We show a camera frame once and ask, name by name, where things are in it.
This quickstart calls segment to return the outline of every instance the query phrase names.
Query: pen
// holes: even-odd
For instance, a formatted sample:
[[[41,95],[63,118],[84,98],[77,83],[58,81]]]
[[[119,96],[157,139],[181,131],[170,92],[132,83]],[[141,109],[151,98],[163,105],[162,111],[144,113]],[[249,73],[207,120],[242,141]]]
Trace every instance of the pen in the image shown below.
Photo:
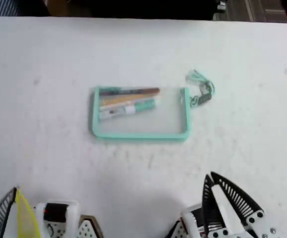
[[[112,99],[102,99],[100,101],[100,106],[106,106],[111,104],[123,103],[126,101],[133,101],[141,98],[151,98],[156,94],[133,94],[133,95],[126,95],[123,97],[114,97]]]

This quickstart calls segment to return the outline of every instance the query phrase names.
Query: metal screw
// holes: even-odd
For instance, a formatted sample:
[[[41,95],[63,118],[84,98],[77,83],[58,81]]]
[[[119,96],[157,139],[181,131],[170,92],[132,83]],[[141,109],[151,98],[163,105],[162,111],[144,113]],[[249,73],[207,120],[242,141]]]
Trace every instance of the metal screw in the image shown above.
[[[275,228],[271,227],[271,228],[270,228],[270,232],[271,232],[272,234],[275,234],[275,233],[277,232],[277,230],[276,230]]]

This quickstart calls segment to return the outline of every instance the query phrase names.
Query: marker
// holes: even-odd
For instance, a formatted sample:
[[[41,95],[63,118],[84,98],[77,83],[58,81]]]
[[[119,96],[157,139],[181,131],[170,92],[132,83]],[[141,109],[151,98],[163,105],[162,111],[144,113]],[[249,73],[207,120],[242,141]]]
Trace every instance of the marker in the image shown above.
[[[117,107],[111,110],[99,112],[99,120],[110,119],[122,115],[133,115],[138,112],[146,111],[155,108],[156,102],[154,99],[144,102],[135,103],[124,107]]]
[[[126,95],[126,94],[158,94],[159,88],[141,88],[141,89],[122,89],[122,88],[110,88],[100,90],[99,96],[112,96],[112,95]]]
[[[109,104],[106,106],[100,106],[99,111],[106,111],[106,110],[111,110],[111,109],[114,109],[117,107],[134,105],[135,103],[141,103],[141,102],[148,101],[148,100],[160,100],[160,96],[154,96],[154,97],[150,97],[150,98],[139,98],[139,99],[135,99],[135,100],[131,100],[131,101],[125,101],[125,102],[121,102],[121,103],[115,103],[115,104]]]

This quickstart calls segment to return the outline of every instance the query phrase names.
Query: white table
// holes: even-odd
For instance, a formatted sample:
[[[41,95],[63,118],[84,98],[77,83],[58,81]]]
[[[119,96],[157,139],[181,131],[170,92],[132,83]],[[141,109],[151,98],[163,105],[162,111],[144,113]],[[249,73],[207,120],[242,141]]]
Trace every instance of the white table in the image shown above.
[[[183,143],[103,143],[92,88],[216,86]],[[287,237],[287,24],[0,18],[0,198],[77,200],[107,238],[162,238],[209,171],[247,191]]]

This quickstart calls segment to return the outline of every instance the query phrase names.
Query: clear pencil pouch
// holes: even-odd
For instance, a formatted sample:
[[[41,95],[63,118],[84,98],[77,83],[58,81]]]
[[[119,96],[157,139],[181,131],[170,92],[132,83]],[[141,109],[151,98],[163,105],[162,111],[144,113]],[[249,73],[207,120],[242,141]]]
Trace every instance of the clear pencil pouch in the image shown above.
[[[92,132],[105,139],[185,140],[193,101],[185,87],[98,86]]]

